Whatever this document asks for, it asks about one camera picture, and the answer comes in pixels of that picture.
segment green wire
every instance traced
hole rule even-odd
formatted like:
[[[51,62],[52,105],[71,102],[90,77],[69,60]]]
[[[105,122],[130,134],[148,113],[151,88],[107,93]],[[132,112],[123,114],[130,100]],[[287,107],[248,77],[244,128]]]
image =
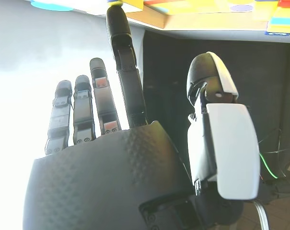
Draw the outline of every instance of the green wire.
[[[264,157],[263,157],[263,155],[262,155],[261,153],[260,153],[260,157],[261,157],[261,159],[262,159],[262,161],[263,161],[265,167],[267,168],[268,172],[271,174],[271,176],[274,177],[275,179],[278,179],[278,177],[276,177],[276,176],[272,173],[272,171],[270,170],[270,168],[268,167],[268,165],[267,165],[267,163],[266,163],[266,161],[265,161],[265,159],[264,159]]]

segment blue oval object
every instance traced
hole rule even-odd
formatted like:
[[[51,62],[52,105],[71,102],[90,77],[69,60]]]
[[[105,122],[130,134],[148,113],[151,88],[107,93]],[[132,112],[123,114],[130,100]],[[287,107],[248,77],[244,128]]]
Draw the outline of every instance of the blue oval object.
[[[66,6],[60,6],[56,4],[48,4],[43,2],[38,2],[35,0],[31,0],[31,5],[43,10],[49,10],[49,11],[72,11],[73,8],[66,7]]]

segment tiled floor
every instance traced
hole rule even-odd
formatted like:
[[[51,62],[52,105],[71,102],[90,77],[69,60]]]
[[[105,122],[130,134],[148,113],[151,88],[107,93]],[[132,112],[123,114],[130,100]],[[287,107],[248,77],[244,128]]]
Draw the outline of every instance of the tiled floor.
[[[266,205],[271,230],[290,230],[290,197]],[[212,230],[261,230],[258,212],[252,203],[245,203],[244,212],[236,227],[217,226]]]

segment black robotic finger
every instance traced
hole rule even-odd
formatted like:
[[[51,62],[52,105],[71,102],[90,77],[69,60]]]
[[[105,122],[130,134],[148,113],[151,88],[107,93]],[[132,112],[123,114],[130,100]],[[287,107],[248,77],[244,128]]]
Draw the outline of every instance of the black robotic finger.
[[[116,61],[130,127],[147,124],[146,106],[127,17],[120,6],[106,13],[110,44]]]
[[[94,140],[92,88],[87,76],[80,75],[74,87],[73,143],[81,144]]]
[[[68,146],[72,88],[68,80],[61,81],[55,91],[45,154],[59,152]]]
[[[121,130],[104,62],[100,58],[93,58],[90,68],[101,135]]]

